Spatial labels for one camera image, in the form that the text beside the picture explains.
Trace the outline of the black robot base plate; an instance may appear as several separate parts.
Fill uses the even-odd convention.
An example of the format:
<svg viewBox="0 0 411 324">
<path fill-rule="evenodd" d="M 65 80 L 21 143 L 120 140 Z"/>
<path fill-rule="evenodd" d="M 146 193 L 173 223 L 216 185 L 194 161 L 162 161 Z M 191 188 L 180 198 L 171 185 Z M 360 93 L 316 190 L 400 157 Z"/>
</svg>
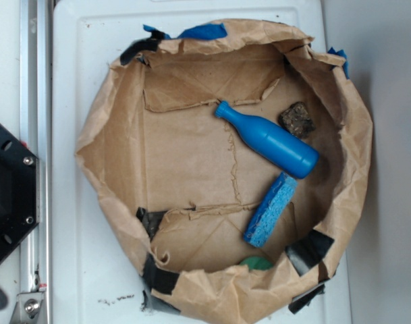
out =
<svg viewBox="0 0 411 324">
<path fill-rule="evenodd" d="M 0 124 L 0 264 L 37 225 L 38 158 Z"/>
</svg>

